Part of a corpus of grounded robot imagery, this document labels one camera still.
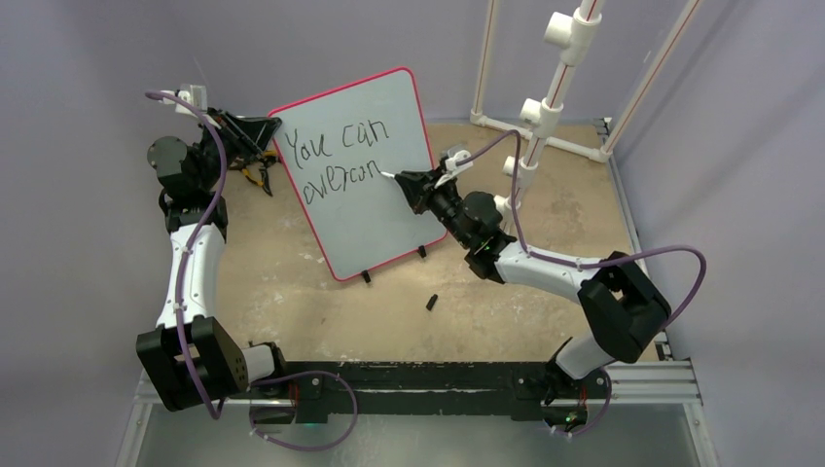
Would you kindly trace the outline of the black marker cap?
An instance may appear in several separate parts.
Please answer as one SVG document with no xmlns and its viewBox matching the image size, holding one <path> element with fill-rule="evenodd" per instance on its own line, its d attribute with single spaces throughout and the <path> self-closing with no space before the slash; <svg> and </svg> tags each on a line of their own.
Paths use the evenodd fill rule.
<svg viewBox="0 0 825 467">
<path fill-rule="evenodd" d="M 435 304 L 436 304 L 436 302 L 438 301 L 438 299 L 439 299 L 439 296 L 438 296 L 437 294 L 433 294 L 433 295 L 429 298 L 428 302 L 426 303 L 425 308 L 426 308 L 428 311 L 432 311 L 432 310 L 433 310 L 433 308 L 434 308 L 434 306 L 435 306 Z"/>
</svg>

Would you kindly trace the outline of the pink framed whiteboard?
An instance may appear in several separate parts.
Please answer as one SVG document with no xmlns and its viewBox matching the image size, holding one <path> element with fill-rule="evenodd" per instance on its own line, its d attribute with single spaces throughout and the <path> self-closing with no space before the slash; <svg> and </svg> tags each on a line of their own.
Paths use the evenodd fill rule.
<svg viewBox="0 0 825 467">
<path fill-rule="evenodd" d="M 379 172 L 435 167 L 413 72 L 397 67 L 270 111 L 281 156 L 327 267 L 345 281 L 447 236 Z"/>
</svg>

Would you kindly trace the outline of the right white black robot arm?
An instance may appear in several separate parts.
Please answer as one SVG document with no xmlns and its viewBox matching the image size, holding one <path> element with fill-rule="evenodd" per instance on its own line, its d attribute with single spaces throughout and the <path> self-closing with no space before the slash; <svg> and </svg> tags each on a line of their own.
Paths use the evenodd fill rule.
<svg viewBox="0 0 825 467">
<path fill-rule="evenodd" d="M 431 213 L 467 251 L 480 279 L 535 288 L 579 305 L 589 329 L 565 344 L 546 371 L 557 395 L 580 388 L 585 376 L 613 362 L 636 362 L 671 315 L 650 277 L 628 255 L 605 260 L 555 256 L 505 233 L 494 196 L 461 195 L 439 169 L 392 175 L 413 213 Z"/>
</svg>

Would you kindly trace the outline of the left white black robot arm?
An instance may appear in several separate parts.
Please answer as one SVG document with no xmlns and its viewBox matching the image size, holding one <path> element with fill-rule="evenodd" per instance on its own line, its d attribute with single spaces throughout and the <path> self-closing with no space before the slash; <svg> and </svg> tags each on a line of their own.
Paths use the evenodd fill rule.
<svg viewBox="0 0 825 467">
<path fill-rule="evenodd" d="M 265 397 L 289 388 L 290 372 L 273 342 L 239 346 L 215 316 L 218 269 L 229 212 L 220 191 L 229 170 L 264 162 L 277 117 L 239 117 L 209 108 L 201 139 L 157 139 L 147 162 L 161 184 L 159 206 L 172 249 L 166 299 L 153 330 L 138 335 L 136 354 L 171 412 L 223 403 L 251 384 Z"/>
</svg>

